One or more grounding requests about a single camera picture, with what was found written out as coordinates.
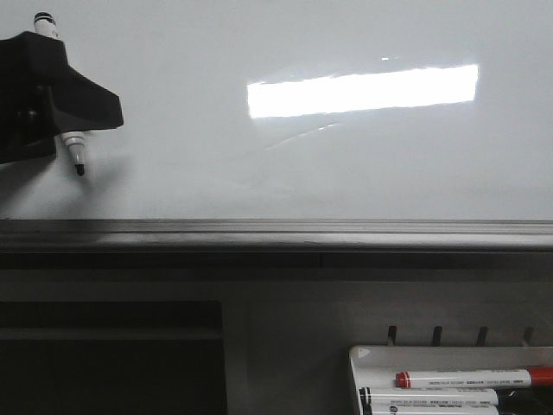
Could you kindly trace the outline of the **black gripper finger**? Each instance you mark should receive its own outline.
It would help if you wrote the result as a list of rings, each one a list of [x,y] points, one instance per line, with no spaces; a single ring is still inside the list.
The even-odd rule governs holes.
[[[1,164],[56,156],[52,87],[1,87]]]
[[[44,132],[124,124],[119,97],[74,70],[63,41],[24,31],[1,41],[1,126],[14,128],[29,110]]]

